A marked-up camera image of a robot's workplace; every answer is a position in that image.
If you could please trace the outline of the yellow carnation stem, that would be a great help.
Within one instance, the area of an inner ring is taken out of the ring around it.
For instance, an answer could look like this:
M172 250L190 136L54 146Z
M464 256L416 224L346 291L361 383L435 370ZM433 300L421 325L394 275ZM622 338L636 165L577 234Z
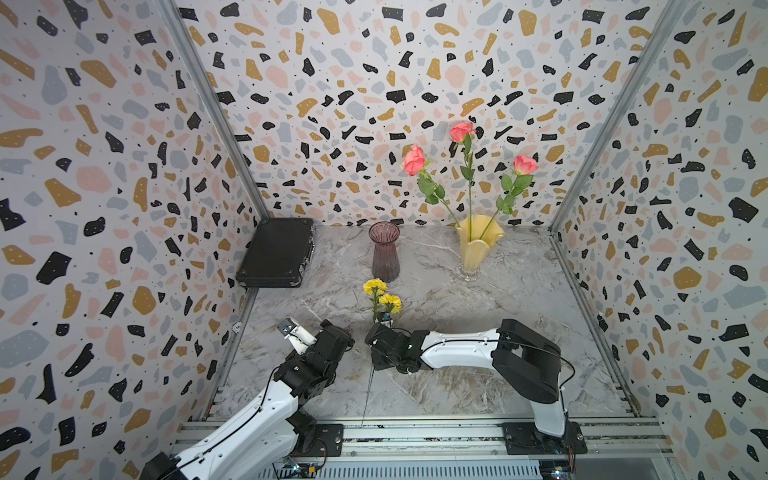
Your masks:
M379 322L391 325L402 309L402 300L396 295L384 294L379 297L378 306Z
M374 323L378 322L378 307L380 306L379 298L386 292L387 289L388 287L386 283L378 278L368 280L363 285L364 293L370 297L370 301L372 304L372 320ZM372 390L373 378L374 378L374 367L371 367L369 378L368 378L368 384L366 388L366 397L364 402L361 423L364 423L364 418L367 413L369 399L370 399L371 390Z

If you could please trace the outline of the double pink rose stem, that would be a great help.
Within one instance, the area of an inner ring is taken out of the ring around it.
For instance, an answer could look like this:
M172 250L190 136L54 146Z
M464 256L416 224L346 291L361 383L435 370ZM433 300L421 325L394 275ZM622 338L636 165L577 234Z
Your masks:
M474 185L474 156L473 156L473 138L475 137L475 126L471 121L462 121L455 124L449 132L453 144L462 147L463 165L460 167L462 177L467 181L467 201L468 201L468 223L466 232L468 239L472 239L474 233L473 211L472 211L472 186ZM401 161L401 169L410 177L417 178L419 191L425 196L425 201L429 205L442 204L451 214L456 225L459 225L458 217L454 210L446 201L446 192L444 187L434 180L428 172L427 167L430 162L426 159L423 149L413 144Z

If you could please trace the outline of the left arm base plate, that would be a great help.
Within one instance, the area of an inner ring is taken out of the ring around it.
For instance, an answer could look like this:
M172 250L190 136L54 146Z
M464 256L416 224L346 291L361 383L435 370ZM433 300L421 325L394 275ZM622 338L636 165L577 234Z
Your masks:
M342 453L344 425L341 423L316 424L298 431L294 457L336 458Z

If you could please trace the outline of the single pink rose stem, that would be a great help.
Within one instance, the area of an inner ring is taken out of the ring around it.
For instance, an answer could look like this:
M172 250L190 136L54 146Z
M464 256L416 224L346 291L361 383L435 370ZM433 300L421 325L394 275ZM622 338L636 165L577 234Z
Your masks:
M513 173L503 174L502 193L496 200L496 211L486 224L480 238L490 230L492 222L499 214L511 215L518 196L524 193L533 182L533 174L538 170L538 163L531 157L518 155L513 162Z

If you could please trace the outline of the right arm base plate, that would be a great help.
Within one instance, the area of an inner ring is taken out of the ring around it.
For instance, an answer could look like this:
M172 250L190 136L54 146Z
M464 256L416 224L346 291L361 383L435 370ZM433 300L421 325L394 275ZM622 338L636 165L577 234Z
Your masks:
M541 433L532 422L509 422L501 425L508 455L576 455L586 454L588 448L580 425L567 421L565 433L551 436Z

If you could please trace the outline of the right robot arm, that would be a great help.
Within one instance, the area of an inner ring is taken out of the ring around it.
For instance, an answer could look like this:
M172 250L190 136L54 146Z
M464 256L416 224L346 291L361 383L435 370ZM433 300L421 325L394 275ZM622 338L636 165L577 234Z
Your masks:
M408 332L378 323L369 330L365 343L371 348L376 371L494 370L530 402L538 432L555 438L566 433L567 413L561 399L565 384L561 371L566 361L555 343L515 319L504 319L496 329L454 334Z

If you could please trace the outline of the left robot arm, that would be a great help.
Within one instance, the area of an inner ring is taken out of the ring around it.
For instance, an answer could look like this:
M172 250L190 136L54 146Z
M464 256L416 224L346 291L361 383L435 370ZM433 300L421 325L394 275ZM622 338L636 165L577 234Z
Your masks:
M292 454L328 455L317 420L302 410L332 385L352 336L328 320L313 335L290 318L278 330L293 351L274 367L264 389L215 431L176 455L157 454L142 479L250 479Z

